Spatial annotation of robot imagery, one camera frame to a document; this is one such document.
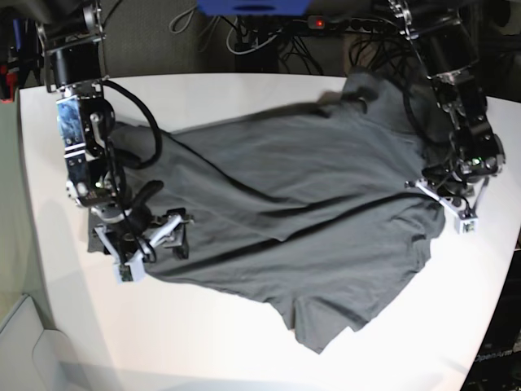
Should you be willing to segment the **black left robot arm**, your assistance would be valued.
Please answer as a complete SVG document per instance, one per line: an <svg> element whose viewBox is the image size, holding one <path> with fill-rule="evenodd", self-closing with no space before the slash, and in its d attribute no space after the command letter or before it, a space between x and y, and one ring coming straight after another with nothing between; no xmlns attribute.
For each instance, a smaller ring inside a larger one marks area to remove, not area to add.
<svg viewBox="0 0 521 391"><path fill-rule="evenodd" d="M425 168L413 182L462 225L477 221L477 204L468 201L473 185L485 189L506 156L487 118L487 104L476 68L479 55L460 15L466 1L390 1L397 29L411 46L437 100L453 125L444 162Z"/></svg>

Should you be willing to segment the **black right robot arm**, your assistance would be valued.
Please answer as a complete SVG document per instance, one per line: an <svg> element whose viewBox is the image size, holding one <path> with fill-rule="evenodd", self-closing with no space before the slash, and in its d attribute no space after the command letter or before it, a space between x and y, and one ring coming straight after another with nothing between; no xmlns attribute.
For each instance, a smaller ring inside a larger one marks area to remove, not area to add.
<svg viewBox="0 0 521 391"><path fill-rule="evenodd" d="M159 246L171 248L181 260L188 258L185 210L157 217L147 202L164 184L151 180L133 192L126 181L126 169L147 169L161 158L163 141L148 107L102 73L99 51L105 33L99 2L22 1L20 10L36 25L46 89L60 94L57 122L68 195L99 220L94 235L114 257L117 271L126 280L134 278L136 267L157 262ZM106 87L132 101L147 119L154 141L148 159L114 146L116 118L104 97Z"/></svg>

